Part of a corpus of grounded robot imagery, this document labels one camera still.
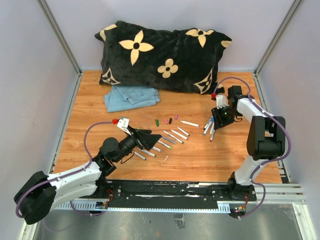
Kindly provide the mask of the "blue capped white marker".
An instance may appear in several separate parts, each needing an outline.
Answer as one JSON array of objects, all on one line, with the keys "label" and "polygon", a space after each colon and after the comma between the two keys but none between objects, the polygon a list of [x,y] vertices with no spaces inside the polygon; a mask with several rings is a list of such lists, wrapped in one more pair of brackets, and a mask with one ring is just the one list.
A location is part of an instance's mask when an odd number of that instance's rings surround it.
[{"label": "blue capped white marker", "polygon": [[146,161],[146,157],[144,157],[143,155],[139,154],[138,152],[134,151],[134,155],[138,156],[139,158],[141,158],[142,160]]}]

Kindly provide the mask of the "light blue capped marker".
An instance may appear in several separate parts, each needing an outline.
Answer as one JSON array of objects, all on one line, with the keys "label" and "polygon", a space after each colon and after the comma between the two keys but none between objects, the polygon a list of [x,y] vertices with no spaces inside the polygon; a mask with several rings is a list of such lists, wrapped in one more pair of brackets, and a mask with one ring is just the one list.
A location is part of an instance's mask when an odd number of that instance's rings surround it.
[{"label": "light blue capped marker", "polygon": [[159,149],[158,147],[155,147],[155,146],[154,146],[154,147],[152,147],[152,149],[153,149],[153,150],[155,150],[155,151],[157,151],[157,152],[159,152],[159,153],[160,153],[160,152],[162,152],[162,150],[161,150],[161,149]]}]

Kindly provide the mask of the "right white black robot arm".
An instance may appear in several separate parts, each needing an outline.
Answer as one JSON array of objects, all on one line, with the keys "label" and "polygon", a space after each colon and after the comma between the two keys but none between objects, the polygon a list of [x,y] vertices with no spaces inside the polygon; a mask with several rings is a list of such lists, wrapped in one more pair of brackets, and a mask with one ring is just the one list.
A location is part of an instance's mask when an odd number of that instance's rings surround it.
[{"label": "right white black robot arm", "polygon": [[234,123],[238,117],[250,123],[247,157],[231,174],[223,191],[232,200],[254,201],[255,178],[268,162],[285,153],[286,121],[265,111],[251,95],[243,94],[239,85],[230,87],[227,96],[212,93],[211,98],[216,102],[211,110],[215,131]]}]

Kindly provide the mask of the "grey marker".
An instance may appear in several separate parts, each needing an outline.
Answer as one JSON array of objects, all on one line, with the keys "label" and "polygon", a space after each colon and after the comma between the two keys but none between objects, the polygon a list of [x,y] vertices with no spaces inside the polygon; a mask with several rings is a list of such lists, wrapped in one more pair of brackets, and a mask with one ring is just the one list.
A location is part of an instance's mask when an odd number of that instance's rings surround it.
[{"label": "grey marker", "polygon": [[166,137],[166,136],[164,136],[164,135],[162,135],[161,137],[162,137],[163,139],[167,140],[168,142],[172,143],[172,144],[175,144],[175,145],[177,144],[175,140],[172,140],[172,139],[170,139],[170,138],[168,138],[168,137]]}]

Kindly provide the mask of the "purple capped pen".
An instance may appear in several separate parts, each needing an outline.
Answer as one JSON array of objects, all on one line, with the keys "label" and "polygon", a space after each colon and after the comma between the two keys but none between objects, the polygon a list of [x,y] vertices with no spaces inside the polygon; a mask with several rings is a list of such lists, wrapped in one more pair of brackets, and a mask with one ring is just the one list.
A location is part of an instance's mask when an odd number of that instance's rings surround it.
[{"label": "purple capped pen", "polygon": [[209,141],[212,142],[215,136],[215,130],[212,130]]}]

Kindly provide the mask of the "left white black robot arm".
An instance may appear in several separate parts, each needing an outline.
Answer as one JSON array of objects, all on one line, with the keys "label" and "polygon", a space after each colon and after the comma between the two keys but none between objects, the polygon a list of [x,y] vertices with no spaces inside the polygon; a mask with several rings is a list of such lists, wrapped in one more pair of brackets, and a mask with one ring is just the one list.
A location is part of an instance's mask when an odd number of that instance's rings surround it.
[{"label": "left white black robot arm", "polygon": [[106,138],[97,155],[90,154],[89,161],[83,165],[54,174],[34,173],[13,198],[16,216],[33,225],[63,203],[91,195],[103,197],[107,193],[104,182],[116,169],[115,163],[133,153],[135,148],[151,150],[161,137],[151,130],[129,126],[123,140]]}]

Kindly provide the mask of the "green capped white marker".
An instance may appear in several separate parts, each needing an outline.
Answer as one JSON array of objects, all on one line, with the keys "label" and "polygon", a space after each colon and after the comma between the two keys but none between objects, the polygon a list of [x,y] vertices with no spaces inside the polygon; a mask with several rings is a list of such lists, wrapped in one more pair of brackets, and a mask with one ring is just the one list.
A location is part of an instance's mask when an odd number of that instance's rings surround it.
[{"label": "green capped white marker", "polygon": [[149,152],[149,151],[147,151],[147,150],[145,150],[145,149],[141,149],[140,151],[143,152],[143,153],[145,153],[145,154],[147,154],[148,156],[153,157],[153,158],[155,158],[155,157],[157,156],[156,154],[154,154],[154,153],[152,153],[152,152]]}]

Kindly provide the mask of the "sky blue capped marker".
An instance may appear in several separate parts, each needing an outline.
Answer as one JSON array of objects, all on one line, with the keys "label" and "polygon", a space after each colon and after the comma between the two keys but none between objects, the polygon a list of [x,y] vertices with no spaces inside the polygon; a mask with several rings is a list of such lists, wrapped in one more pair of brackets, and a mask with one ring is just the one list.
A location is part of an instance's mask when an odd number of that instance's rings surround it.
[{"label": "sky blue capped marker", "polygon": [[204,135],[204,136],[208,133],[208,131],[209,131],[210,127],[212,126],[212,124],[213,124],[213,122],[210,121],[210,122],[205,126],[204,131],[203,131],[203,135]]}]

